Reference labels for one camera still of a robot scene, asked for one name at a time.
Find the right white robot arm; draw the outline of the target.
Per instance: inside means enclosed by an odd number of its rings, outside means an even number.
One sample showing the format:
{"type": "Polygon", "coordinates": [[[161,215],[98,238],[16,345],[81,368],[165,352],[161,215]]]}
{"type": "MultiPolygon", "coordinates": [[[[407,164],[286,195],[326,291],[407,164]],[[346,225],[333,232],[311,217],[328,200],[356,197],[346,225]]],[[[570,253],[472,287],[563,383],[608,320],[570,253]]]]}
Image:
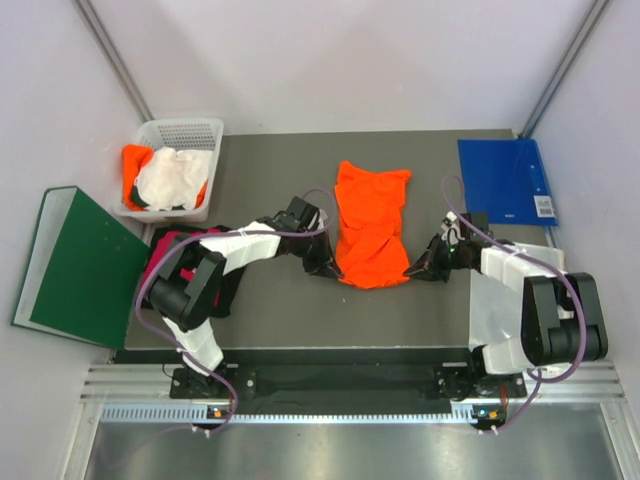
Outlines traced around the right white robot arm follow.
{"type": "Polygon", "coordinates": [[[608,354],[608,334],[592,275],[565,272],[532,256],[527,245],[478,236],[450,244],[438,234],[403,275],[446,283],[455,270],[473,270],[500,283],[520,303],[514,336],[470,350],[465,386],[453,391],[455,400],[473,393],[490,395],[504,379],[541,367],[565,364],[564,373],[542,380],[562,381],[582,362],[608,354]]]}

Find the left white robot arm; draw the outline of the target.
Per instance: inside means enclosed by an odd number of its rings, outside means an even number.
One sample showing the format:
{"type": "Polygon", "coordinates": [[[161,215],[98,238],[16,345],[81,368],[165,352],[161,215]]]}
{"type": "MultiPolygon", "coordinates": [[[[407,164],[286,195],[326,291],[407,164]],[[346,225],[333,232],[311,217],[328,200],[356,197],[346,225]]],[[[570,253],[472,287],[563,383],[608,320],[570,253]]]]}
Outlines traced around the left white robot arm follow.
{"type": "Polygon", "coordinates": [[[166,248],[152,254],[135,309],[142,324],[144,305],[160,314],[182,354],[184,367],[173,377],[178,386],[174,398],[213,398],[229,385],[210,319],[230,313],[249,264],[294,255],[309,275],[343,277],[318,214],[296,220],[281,213],[237,230],[179,233],[162,243],[166,248]]]}

